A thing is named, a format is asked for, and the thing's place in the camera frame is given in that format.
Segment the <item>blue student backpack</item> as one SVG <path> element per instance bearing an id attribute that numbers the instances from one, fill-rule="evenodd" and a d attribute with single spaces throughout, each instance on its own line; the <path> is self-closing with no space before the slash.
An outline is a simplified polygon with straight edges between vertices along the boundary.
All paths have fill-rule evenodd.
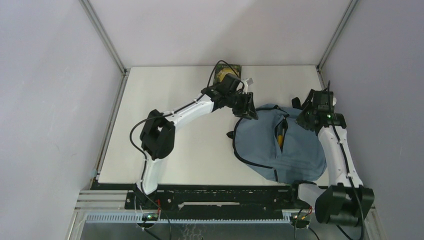
<path id="1" fill-rule="evenodd" d="M 327 162 L 318 137 L 296 123 L 300 109 L 267 103 L 256 108 L 256 113 L 258 119 L 240 118 L 226 134 L 240 162 L 266 180 L 282 184 L 314 182 L 325 173 Z"/>

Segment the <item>yellow highlighter cap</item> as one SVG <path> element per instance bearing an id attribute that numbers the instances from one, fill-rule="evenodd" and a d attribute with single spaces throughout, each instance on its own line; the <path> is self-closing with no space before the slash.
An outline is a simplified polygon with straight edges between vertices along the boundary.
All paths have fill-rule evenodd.
<path id="1" fill-rule="evenodd" d="M 284 133 L 285 131 L 283 130 L 277 137 L 278 145 L 281 149 L 283 148 L 283 144 L 284 144 Z"/>

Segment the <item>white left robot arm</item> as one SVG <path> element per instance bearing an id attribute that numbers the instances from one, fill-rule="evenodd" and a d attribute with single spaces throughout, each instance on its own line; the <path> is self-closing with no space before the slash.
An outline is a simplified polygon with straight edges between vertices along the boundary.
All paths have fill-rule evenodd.
<path id="1" fill-rule="evenodd" d="M 155 205 L 162 162 L 174 149 L 176 133 L 188 123 L 224 107 L 230 108 L 235 117 L 258 119 L 253 92 L 248 90 L 253 82 L 252 78 L 227 73 L 222 81 L 203 88 L 183 106 L 165 112 L 154 109 L 132 127 L 130 143 L 144 157 L 140 178 L 134 184 L 138 204 L 145 209 Z"/>

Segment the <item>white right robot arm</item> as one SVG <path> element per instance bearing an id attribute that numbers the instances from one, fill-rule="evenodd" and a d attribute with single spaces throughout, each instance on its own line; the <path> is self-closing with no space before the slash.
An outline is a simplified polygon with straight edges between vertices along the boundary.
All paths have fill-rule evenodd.
<path id="1" fill-rule="evenodd" d="M 334 93 L 328 89 L 310 90 L 301 105 L 295 122 L 315 133 L 324 152 L 328 187 L 301 181 L 289 194 L 289 203 L 295 208 L 305 204 L 315 211 L 321 224 L 362 227 L 371 209 L 375 195 L 364 186 L 350 153 L 347 124 L 341 113 L 335 112 Z"/>

